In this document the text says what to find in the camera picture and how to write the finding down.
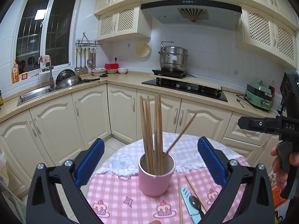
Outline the person right hand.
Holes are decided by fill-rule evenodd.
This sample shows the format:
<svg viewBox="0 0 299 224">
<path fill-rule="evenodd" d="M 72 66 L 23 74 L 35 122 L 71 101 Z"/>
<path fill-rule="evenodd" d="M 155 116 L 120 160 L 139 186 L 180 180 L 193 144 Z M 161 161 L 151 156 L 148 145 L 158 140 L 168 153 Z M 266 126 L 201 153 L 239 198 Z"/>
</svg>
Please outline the person right hand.
<svg viewBox="0 0 299 224">
<path fill-rule="evenodd" d="M 272 169 L 274 174 L 276 175 L 277 186 L 283 189 L 287 185 L 288 174 L 281 167 L 281 159 L 279 157 L 277 147 L 272 148 L 271 155 L 275 157 L 272 163 Z M 289 157 L 289 162 L 291 165 L 298 167 L 299 165 L 298 152 L 291 153 Z"/>
</svg>

